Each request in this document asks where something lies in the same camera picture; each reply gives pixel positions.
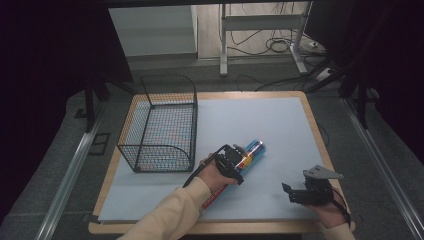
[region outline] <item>cable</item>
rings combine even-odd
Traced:
[[[325,130],[325,128],[319,122],[316,122],[316,123],[317,123],[318,129],[321,133],[321,136],[323,135],[322,133],[324,133],[325,138],[327,138],[327,142],[324,142],[324,145],[325,146],[330,145],[330,135],[328,134],[327,130]]]
[[[290,48],[290,44],[286,41],[286,39],[284,38],[284,37],[281,37],[281,38],[276,38],[276,37],[274,37],[275,36],[275,32],[276,32],[276,30],[272,30],[272,33],[271,33],[271,37],[270,37],[270,39],[268,39],[266,42],[265,42],[265,45],[268,47],[268,48],[270,48],[272,51],[274,51],[274,52],[276,52],[276,53],[284,53],[284,52],[286,52],[289,48]],[[275,44],[285,44],[286,45],[286,48],[284,49],[284,50],[275,50],[274,48],[273,48],[273,46],[275,45]]]
[[[292,2],[292,12],[290,14],[293,14],[293,9],[294,9],[294,2]],[[290,29],[290,43],[293,43],[293,29]]]
[[[221,4],[218,4],[218,37],[219,37],[219,42],[222,42],[222,37],[221,37]]]
[[[247,55],[252,55],[252,56],[255,56],[255,55],[262,55],[262,54],[264,54],[264,53],[266,53],[266,52],[268,52],[270,49],[268,48],[267,50],[265,50],[265,51],[263,51],[263,52],[259,52],[259,53],[249,53],[249,52],[245,52],[245,51],[243,51],[243,50],[240,50],[240,49],[238,49],[238,48],[233,48],[233,47],[227,47],[228,49],[232,49],[232,50],[236,50],[236,51],[239,51],[239,52],[242,52],[242,53],[244,53],[244,54],[247,54]]]
[[[244,3],[242,3],[242,4],[241,4],[241,9],[243,9],[244,13],[245,13],[246,15],[248,15],[248,14],[247,14],[247,12],[246,12],[246,10],[244,9]]]
[[[334,188],[333,188],[333,192],[337,193],[340,196],[340,198],[343,201],[344,207],[340,203],[338,203],[336,200],[334,200],[334,198],[331,199],[330,202],[340,210],[340,212],[342,213],[343,217],[346,220],[346,223],[350,227],[351,218],[350,218],[350,213],[347,211],[346,201],[344,200],[344,198],[342,197],[342,195],[340,193],[338,193],[336,190],[334,190]]]
[[[330,58],[329,57],[327,57],[327,58],[325,58],[322,62],[320,62],[316,67],[314,67],[310,72],[309,72],[309,74],[308,75],[305,75],[305,76],[301,76],[301,77],[297,77],[297,78],[289,78],[289,79],[282,79],[282,80],[277,80],[277,81],[275,81],[275,82],[270,82],[270,83],[267,83],[267,84],[264,84],[264,85],[262,85],[262,86],[260,86],[260,87],[258,87],[256,90],[255,90],[255,92],[257,92],[257,91],[259,91],[260,89],[262,89],[262,88],[264,88],[264,87],[267,87],[267,86],[271,86],[271,85],[274,85],[274,84],[277,84],[277,83],[280,83],[280,82],[283,82],[283,81],[290,81],[290,82],[287,82],[287,83],[284,83],[284,84],[289,84],[289,83],[293,83],[293,82],[296,82],[296,81],[299,81],[299,80],[305,80],[304,82],[303,82],[303,86],[302,86],[302,88],[301,88],[301,90],[303,91],[303,88],[304,88],[304,86],[305,86],[305,84],[306,84],[306,82],[307,81],[309,81],[310,79],[313,79],[314,78],[314,76],[315,76],[315,72],[316,71],[318,71],[319,69],[321,69],[321,67],[322,66],[325,66],[325,65],[327,65],[329,62],[330,62]]]
[[[239,42],[239,43],[236,43],[236,41],[234,40],[233,31],[231,31],[231,39],[233,40],[233,43],[234,43],[236,46],[238,46],[238,45],[240,45],[240,44],[242,44],[242,43],[246,42],[246,41],[247,41],[247,40],[249,40],[251,37],[255,36],[256,34],[258,34],[258,33],[260,33],[260,32],[262,32],[262,30],[258,30],[258,31],[256,31],[255,33],[253,33],[252,35],[250,35],[249,37],[247,37],[246,39],[244,39],[243,41],[241,41],[241,42]]]
[[[249,79],[251,79],[251,80],[253,80],[253,81],[255,81],[255,82],[258,82],[258,83],[260,83],[260,84],[266,84],[266,83],[264,83],[264,82],[259,81],[258,79],[254,78],[254,77],[247,76],[247,75],[244,75],[244,74],[240,74],[240,75],[238,75],[238,76],[237,76],[237,78],[236,78],[236,87],[237,87],[237,90],[239,90],[240,92],[243,92],[243,90],[242,90],[242,89],[240,89],[240,87],[239,87],[239,85],[238,85],[238,81],[239,81],[239,79],[240,79],[241,77],[249,78]]]

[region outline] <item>table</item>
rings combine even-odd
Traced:
[[[325,148],[324,142],[321,138],[318,126],[314,120],[311,108],[308,104],[306,96],[302,92],[289,91],[289,92],[224,92],[224,93],[198,93],[198,99],[254,99],[254,98],[299,98],[303,110],[305,111],[312,134],[316,141],[320,155],[322,157],[324,166],[332,171],[334,168],[330,161],[330,157]],[[120,159],[120,152],[115,149],[112,156],[102,189],[100,191],[95,209],[94,216],[98,216],[102,209],[103,203],[106,199],[108,191],[111,187],[114,174]],[[337,180],[330,180],[331,184],[339,188],[342,192],[340,184]],[[131,228],[133,224],[99,224],[90,223],[89,231],[93,234],[112,234],[112,233],[125,233]],[[199,222],[197,223],[188,234],[260,234],[260,233],[308,233],[318,232],[318,225],[315,221],[311,220],[296,220],[296,221],[249,221],[249,222]]]
[[[221,55],[219,73],[225,77],[228,75],[227,57],[227,31],[247,31],[247,30],[297,30],[296,39],[290,43],[290,52],[296,63],[299,73],[306,75],[308,70],[300,57],[299,45],[308,20],[312,2],[307,2],[302,14],[289,15],[255,15],[255,16],[228,16],[226,15],[225,4],[221,8]]]

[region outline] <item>wire mesh basket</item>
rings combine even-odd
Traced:
[[[134,172],[190,172],[194,167],[197,93],[181,75],[142,76],[118,141]]]

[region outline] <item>light blue board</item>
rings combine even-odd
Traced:
[[[290,203],[281,182],[304,189],[303,170],[323,165],[299,98],[199,100],[196,167],[224,144],[263,141],[267,150],[244,175],[244,183],[221,195],[200,221],[316,219]],[[100,221],[136,221],[190,173],[133,173],[121,157]]]

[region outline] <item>metal frame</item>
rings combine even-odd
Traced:
[[[93,126],[89,132],[84,133],[35,239],[52,239],[53,233],[56,230],[57,224],[59,223],[60,217],[68,203],[69,196],[79,176],[81,167],[84,164],[91,143],[97,133],[105,109],[106,103],[100,102]]]
[[[227,55],[227,31],[247,31],[247,30],[275,30],[275,29],[297,29],[297,35],[290,46],[299,73],[304,75],[308,71],[299,53],[300,40],[308,20],[312,2],[308,2],[302,14],[290,15],[255,15],[255,16],[227,16],[225,4],[221,9],[221,55],[220,55],[220,75],[228,75],[228,55]]]

